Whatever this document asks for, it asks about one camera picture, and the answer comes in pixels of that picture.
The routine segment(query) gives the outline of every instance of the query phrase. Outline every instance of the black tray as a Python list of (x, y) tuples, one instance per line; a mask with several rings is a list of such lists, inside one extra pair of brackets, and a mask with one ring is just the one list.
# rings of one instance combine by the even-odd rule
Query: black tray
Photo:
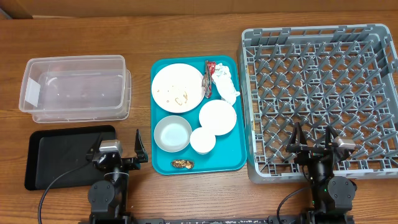
[[(116, 139), (110, 125), (34, 132), (29, 139), (25, 188), (46, 189), (59, 175), (87, 163), (86, 153), (100, 134), (103, 140)], [(51, 188), (91, 185), (103, 178), (103, 172), (87, 165), (65, 175)]]

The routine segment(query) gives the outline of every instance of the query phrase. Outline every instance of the food wrapper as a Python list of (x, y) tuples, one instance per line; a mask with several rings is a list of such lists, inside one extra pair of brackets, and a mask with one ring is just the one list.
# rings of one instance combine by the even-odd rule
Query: food wrapper
[(216, 62), (205, 62), (205, 75), (203, 76), (203, 80), (201, 82), (202, 87), (205, 87), (205, 97), (211, 97), (211, 76), (214, 73), (216, 68)]
[(187, 168), (192, 169), (195, 164), (193, 161), (189, 161), (186, 159), (176, 159), (172, 162), (172, 166), (175, 168)]

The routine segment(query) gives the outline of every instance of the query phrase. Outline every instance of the gray dish rack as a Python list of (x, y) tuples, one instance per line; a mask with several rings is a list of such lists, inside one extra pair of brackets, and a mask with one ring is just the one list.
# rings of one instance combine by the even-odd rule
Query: gray dish rack
[(295, 122), (309, 145), (324, 144), (329, 124), (355, 141), (335, 175), (398, 177), (398, 59), (385, 25), (247, 29), (238, 60), (253, 182), (305, 180), (285, 152)]

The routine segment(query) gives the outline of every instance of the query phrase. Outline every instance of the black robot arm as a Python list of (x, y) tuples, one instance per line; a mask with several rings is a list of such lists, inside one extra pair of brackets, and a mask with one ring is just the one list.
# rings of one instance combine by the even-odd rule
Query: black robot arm
[(122, 158), (121, 143), (118, 140), (102, 141), (101, 137), (88, 151), (87, 159), (91, 159), (97, 169), (105, 172), (104, 180), (93, 184), (88, 192), (90, 223), (132, 223), (132, 216), (126, 211), (129, 171), (139, 170), (140, 163), (148, 162), (138, 129), (134, 151), (136, 157)]
[(352, 139), (338, 136), (331, 126), (325, 130), (325, 145), (310, 147), (299, 123), (295, 124), (286, 151), (297, 154), (294, 162), (298, 166), (307, 167), (306, 178), (311, 184), (314, 205), (314, 208), (302, 212), (299, 223), (354, 223), (351, 217), (346, 216), (346, 212), (353, 208), (356, 184), (346, 177), (333, 174), (335, 163), (347, 159), (354, 148)]

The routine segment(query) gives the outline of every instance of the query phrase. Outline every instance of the white plate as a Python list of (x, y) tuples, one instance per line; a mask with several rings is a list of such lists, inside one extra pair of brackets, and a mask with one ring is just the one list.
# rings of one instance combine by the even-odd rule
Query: white plate
[(205, 96), (203, 75), (183, 63), (161, 69), (152, 81), (152, 97), (163, 110), (184, 113), (197, 107)]
[(205, 155), (216, 145), (216, 136), (206, 128), (196, 128), (191, 134), (190, 143), (197, 153)]
[(192, 128), (186, 119), (172, 115), (156, 124), (154, 139), (161, 150), (178, 152), (189, 144), (191, 133)]
[(236, 124), (235, 109), (223, 100), (211, 100), (199, 112), (200, 125), (220, 136), (230, 132)]

